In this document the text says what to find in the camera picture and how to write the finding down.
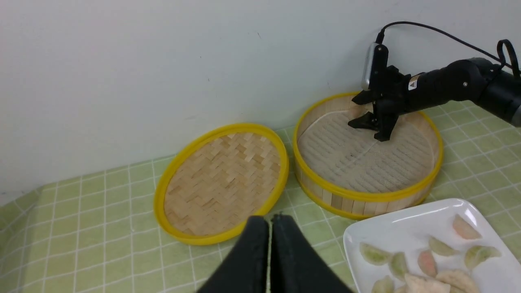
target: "square plate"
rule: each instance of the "square plate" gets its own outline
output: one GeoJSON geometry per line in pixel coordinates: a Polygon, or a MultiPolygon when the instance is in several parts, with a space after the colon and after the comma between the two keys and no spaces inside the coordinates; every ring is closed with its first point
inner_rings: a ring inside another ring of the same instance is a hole
{"type": "Polygon", "coordinates": [[[370,293],[373,284],[386,275],[394,280],[394,287],[404,283],[394,278],[387,265],[374,266],[360,254],[359,244],[366,242],[389,252],[405,252],[409,272],[424,276],[417,260],[422,250],[428,249],[432,235],[460,253],[453,257],[434,255],[438,272],[459,268],[468,271],[464,264],[467,249],[474,245],[494,246],[502,254],[481,263],[471,276],[481,292],[519,292],[521,290],[521,264],[506,247],[487,220],[469,202],[446,199],[411,207],[401,211],[369,218],[349,226],[344,232],[344,249],[360,293],[370,293]],[[452,228],[456,214],[478,230],[482,239],[465,240],[452,228]]]}

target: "white wall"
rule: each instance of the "white wall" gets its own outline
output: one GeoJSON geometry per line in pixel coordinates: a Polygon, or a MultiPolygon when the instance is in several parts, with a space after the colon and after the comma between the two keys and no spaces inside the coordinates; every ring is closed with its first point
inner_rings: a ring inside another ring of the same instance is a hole
{"type": "MultiPolygon", "coordinates": [[[[521,50],[520,13],[519,0],[1,1],[0,192],[171,154],[229,123],[291,125],[359,89],[390,21],[521,50]]],[[[414,27],[385,44],[407,73],[479,56],[414,27]]]]}

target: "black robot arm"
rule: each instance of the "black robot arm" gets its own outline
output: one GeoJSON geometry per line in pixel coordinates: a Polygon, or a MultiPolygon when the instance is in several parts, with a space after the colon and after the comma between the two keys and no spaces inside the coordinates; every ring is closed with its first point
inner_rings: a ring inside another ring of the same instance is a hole
{"type": "MultiPolygon", "coordinates": [[[[382,38],[379,34],[377,41],[381,42],[382,38]]],[[[499,58],[494,59],[500,64],[471,58],[411,76],[401,74],[394,66],[387,66],[388,49],[381,43],[373,43],[367,54],[362,81],[364,91],[353,99],[359,105],[372,103],[373,112],[351,120],[349,125],[377,131],[375,139],[387,141],[400,115],[448,101],[469,100],[521,127],[521,76],[510,41],[499,41],[498,54],[499,58]],[[506,63],[504,45],[511,65],[506,63]],[[511,67],[513,74],[503,71],[505,66],[511,67]]]]}

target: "white dumpling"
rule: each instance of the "white dumpling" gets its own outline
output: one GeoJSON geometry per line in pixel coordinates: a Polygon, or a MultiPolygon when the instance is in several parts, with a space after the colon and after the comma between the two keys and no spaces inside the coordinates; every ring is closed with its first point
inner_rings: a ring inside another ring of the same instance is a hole
{"type": "Polygon", "coordinates": [[[463,239],[480,239],[482,237],[481,234],[460,217],[460,215],[456,215],[456,218],[454,218],[452,228],[454,228],[454,231],[463,239]]]}
{"type": "Polygon", "coordinates": [[[451,257],[459,252],[433,236],[429,238],[429,247],[435,254],[443,257],[451,257]]]}
{"type": "Polygon", "coordinates": [[[405,259],[405,253],[395,253],[389,262],[389,269],[391,270],[391,274],[394,277],[405,281],[405,274],[409,272],[409,269],[407,268],[407,261],[405,259]]]}
{"type": "Polygon", "coordinates": [[[467,292],[461,291],[458,288],[451,286],[451,292],[450,293],[467,293],[467,292]]]}
{"type": "Polygon", "coordinates": [[[472,246],[467,250],[465,254],[465,266],[469,270],[473,270],[480,263],[486,261],[489,258],[498,258],[501,256],[501,252],[497,248],[492,246],[472,246]]]}
{"type": "Polygon", "coordinates": [[[407,293],[407,285],[397,288],[394,293],[407,293]]]}
{"type": "Polygon", "coordinates": [[[360,243],[360,253],[364,260],[372,265],[384,265],[389,262],[392,254],[367,243],[360,243]]]}
{"type": "Polygon", "coordinates": [[[464,293],[480,293],[476,282],[462,270],[442,271],[436,276],[436,280],[449,284],[464,293]]]}
{"type": "Polygon", "coordinates": [[[450,293],[451,285],[431,278],[405,274],[407,292],[411,293],[450,293]]]}
{"type": "Polygon", "coordinates": [[[393,293],[393,291],[394,282],[392,281],[391,277],[385,276],[385,278],[375,282],[371,293],[393,293]]]}

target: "bamboo steamer basket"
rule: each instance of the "bamboo steamer basket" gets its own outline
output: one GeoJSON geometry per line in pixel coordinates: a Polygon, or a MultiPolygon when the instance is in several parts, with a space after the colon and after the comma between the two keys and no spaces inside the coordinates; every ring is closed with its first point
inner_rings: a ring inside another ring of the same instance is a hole
{"type": "Polygon", "coordinates": [[[154,198],[156,219],[190,245],[211,245],[241,233],[251,215],[265,215],[286,185],[289,159],[282,140],[256,124],[234,124],[198,138],[163,173],[154,198]]]}
{"type": "Polygon", "coordinates": [[[372,111],[345,93],[322,100],[300,118],[293,134],[295,175],[304,192],[331,213],[365,219],[420,204],[441,168],[443,143],[422,112],[400,116],[387,142],[353,129],[351,119],[372,111]]]}

